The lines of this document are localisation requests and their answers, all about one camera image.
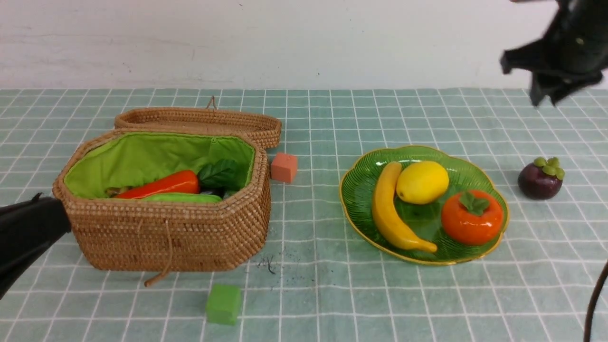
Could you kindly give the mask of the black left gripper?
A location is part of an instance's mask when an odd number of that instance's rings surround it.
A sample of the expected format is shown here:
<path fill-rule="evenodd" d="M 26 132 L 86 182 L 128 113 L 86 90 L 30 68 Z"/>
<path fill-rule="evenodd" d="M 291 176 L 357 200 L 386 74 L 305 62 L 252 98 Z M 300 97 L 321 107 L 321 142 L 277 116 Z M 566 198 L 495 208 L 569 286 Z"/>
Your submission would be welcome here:
<path fill-rule="evenodd" d="M 37 193 L 0 209 L 0 296 L 50 247 L 71 232 L 66 210 L 56 198 Z"/>

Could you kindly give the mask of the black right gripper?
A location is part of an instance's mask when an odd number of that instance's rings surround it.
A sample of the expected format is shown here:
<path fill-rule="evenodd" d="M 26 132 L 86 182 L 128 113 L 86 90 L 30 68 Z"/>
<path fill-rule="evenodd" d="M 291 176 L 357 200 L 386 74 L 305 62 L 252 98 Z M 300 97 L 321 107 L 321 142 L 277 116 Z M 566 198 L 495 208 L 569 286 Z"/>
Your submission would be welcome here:
<path fill-rule="evenodd" d="M 605 0 L 560 0 L 544 35 L 506 50 L 503 74 L 529 71 L 532 106 L 549 98 L 553 106 L 574 93 L 600 84 L 608 67 L 608 3 Z"/>

